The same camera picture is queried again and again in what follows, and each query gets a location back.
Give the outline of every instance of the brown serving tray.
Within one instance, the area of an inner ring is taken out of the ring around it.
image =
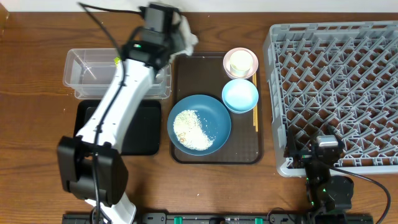
[[[221,92],[231,79],[225,74],[225,53],[198,52],[192,56],[179,56],[174,66],[173,105],[191,95],[208,95],[223,102]],[[257,89],[260,93],[260,75],[257,70]],[[225,145],[206,156],[192,156],[171,143],[171,155],[182,164],[255,164],[263,154],[263,128],[261,118],[261,94],[258,107],[258,132],[254,124],[254,110],[231,116],[231,134]]]

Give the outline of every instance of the black tray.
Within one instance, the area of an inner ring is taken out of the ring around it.
[[[100,100],[83,100],[77,107],[74,136],[85,125]],[[139,105],[122,144],[122,156],[149,156],[159,150],[161,108],[158,101],[144,100]]]
[[[183,98],[203,94],[216,98],[220,102],[221,92],[231,79],[225,74],[223,57],[225,53],[203,52],[192,56],[180,56],[174,66],[174,105]],[[254,164],[261,160],[263,153],[260,75],[257,70],[257,89],[260,99],[258,107],[258,125],[253,126],[253,110],[231,116],[231,134],[225,145],[206,156],[192,156],[171,144],[171,155],[182,164]]]

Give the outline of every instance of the white rice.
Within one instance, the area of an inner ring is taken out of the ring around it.
[[[178,141],[185,147],[194,150],[206,150],[214,140],[201,129],[201,122],[194,110],[185,110],[179,113],[174,120],[174,133]]]

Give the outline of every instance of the green object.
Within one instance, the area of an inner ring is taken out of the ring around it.
[[[182,217],[174,217],[174,224],[182,224]]]
[[[254,219],[254,224],[262,224],[262,223],[263,223],[262,218],[255,218]]]
[[[120,61],[121,61],[120,58],[119,58],[119,57],[116,57],[116,58],[114,59],[114,64],[115,64],[115,65],[118,65],[118,63],[119,63]]]

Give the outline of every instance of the white wall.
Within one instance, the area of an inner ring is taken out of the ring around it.
[[[148,0],[81,0],[113,9],[136,10]],[[398,12],[398,0],[161,0],[188,12]],[[10,12],[81,11],[76,0],[0,0]]]

